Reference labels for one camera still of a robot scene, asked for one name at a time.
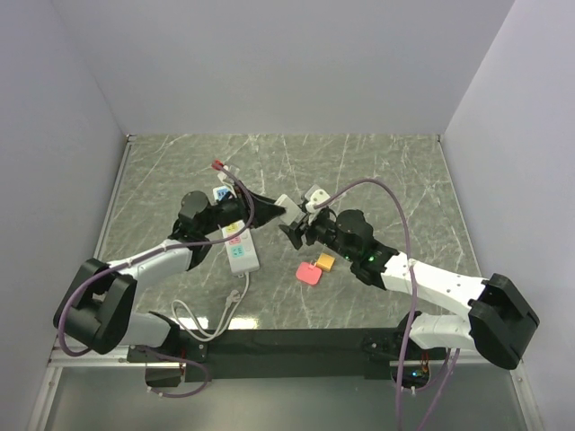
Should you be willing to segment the white power strip colourful sockets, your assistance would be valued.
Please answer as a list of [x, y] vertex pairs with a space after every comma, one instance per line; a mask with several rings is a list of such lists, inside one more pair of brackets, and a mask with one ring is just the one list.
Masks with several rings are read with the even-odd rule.
[[[228, 193], [229, 187], [220, 185], [212, 190], [216, 201], [222, 200]], [[228, 238], [242, 230], [244, 223], [242, 220], [233, 222], [221, 229], [223, 237]], [[226, 254], [230, 265], [231, 273], [234, 276], [243, 277], [253, 271], [260, 269], [260, 262], [257, 256], [252, 234], [249, 229], [244, 230], [241, 235], [225, 242]]]

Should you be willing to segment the white usb charger plug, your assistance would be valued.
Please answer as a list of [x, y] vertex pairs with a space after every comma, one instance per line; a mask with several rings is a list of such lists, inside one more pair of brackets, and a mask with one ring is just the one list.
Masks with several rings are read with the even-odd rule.
[[301, 220], [302, 211], [300, 207], [287, 194], [280, 195], [275, 201], [275, 205], [285, 209], [285, 212], [279, 217], [282, 224], [291, 225]]

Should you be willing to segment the yellow charger plug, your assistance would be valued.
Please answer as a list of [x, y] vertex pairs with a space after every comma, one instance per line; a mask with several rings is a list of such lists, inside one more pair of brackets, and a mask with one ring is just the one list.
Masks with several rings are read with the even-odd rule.
[[321, 253], [315, 262], [315, 266], [321, 271], [330, 272], [335, 263], [335, 258], [332, 255]]

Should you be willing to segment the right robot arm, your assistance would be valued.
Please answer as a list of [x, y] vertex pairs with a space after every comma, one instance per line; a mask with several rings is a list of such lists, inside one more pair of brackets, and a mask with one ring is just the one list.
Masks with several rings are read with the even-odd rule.
[[469, 277], [437, 268], [387, 247], [357, 209], [332, 218], [324, 209], [314, 220], [281, 224], [296, 249], [316, 242], [350, 263], [362, 283], [416, 295], [447, 310], [445, 315], [416, 312], [403, 319], [408, 328], [394, 336], [397, 353], [416, 357], [423, 349], [474, 350], [499, 368], [517, 368], [540, 320], [510, 278], [494, 273]]

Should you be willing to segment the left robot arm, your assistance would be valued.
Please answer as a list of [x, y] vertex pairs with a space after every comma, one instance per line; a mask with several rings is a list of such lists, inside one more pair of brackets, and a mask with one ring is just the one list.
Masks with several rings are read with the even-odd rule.
[[89, 259], [78, 269], [53, 319], [61, 349], [69, 356], [103, 355], [133, 345], [161, 361], [174, 358], [184, 345], [178, 324], [157, 312], [134, 312], [137, 294], [197, 267], [214, 244], [209, 234], [238, 221], [258, 228], [285, 212], [250, 191], [228, 192], [215, 203], [202, 191], [188, 193], [166, 240], [114, 262]]

